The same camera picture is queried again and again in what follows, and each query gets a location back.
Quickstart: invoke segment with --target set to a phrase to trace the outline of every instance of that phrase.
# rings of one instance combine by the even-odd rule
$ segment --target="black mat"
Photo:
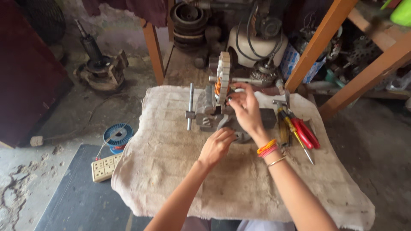
[[[94,183],[91,163],[100,147],[83,144],[70,163],[35,231],[144,230],[150,217],[136,217],[111,188],[111,180]],[[102,158],[112,155],[108,147]],[[212,220],[212,230],[236,230],[240,221]]]

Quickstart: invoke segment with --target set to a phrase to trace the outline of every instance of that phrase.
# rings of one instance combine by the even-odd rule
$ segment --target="red-handled pliers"
[[[302,119],[297,118],[294,113],[288,109],[287,110],[291,122],[293,123],[294,127],[297,129],[297,134],[300,137],[301,141],[305,144],[308,149],[318,149],[320,148],[320,143],[318,142],[317,137],[308,129]]]

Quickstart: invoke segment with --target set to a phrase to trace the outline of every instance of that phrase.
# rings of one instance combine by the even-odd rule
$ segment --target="orange wire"
[[[221,78],[218,78],[218,81],[215,82],[215,84],[214,84],[214,86],[215,86],[214,92],[215,92],[215,94],[217,94],[217,95],[220,95],[220,89],[221,89],[221,81],[220,81],[220,79],[221,79]]]

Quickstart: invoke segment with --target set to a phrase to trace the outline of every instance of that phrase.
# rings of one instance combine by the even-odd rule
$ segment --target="power strip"
[[[123,153],[112,155],[91,163],[91,172],[94,182],[110,179]]]

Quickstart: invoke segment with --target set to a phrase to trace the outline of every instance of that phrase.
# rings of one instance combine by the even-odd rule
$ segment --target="maroon cabinet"
[[[0,142],[15,148],[57,98],[67,72],[14,1],[0,0]]]

